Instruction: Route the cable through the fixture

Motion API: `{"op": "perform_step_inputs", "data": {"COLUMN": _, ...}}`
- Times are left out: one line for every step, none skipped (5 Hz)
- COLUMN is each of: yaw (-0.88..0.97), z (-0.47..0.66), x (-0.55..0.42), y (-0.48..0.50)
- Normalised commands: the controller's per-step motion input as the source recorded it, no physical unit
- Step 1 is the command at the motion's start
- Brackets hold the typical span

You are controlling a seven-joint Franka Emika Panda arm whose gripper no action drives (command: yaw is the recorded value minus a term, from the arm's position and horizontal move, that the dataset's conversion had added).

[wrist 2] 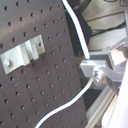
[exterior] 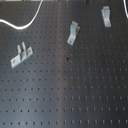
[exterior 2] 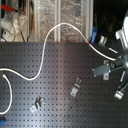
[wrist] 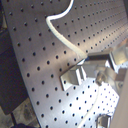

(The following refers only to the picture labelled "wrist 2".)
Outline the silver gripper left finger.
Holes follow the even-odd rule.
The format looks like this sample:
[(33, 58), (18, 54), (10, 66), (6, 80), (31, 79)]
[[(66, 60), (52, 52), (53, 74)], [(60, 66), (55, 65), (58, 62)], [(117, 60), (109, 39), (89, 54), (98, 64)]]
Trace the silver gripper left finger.
[(115, 94), (119, 89), (114, 80), (114, 72), (108, 67), (105, 60), (83, 60), (80, 68), (86, 77), (93, 78), (96, 86), (107, 84)]

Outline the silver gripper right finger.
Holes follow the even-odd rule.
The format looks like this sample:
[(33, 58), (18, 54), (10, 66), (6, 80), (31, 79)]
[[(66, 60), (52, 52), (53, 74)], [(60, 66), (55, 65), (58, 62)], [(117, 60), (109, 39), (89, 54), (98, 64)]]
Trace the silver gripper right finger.
[(128, 42), (118, 42), (111, 48), (91, 52), (92, 60), (105, 60), (110, 68), (125, 62), (128, 59)]

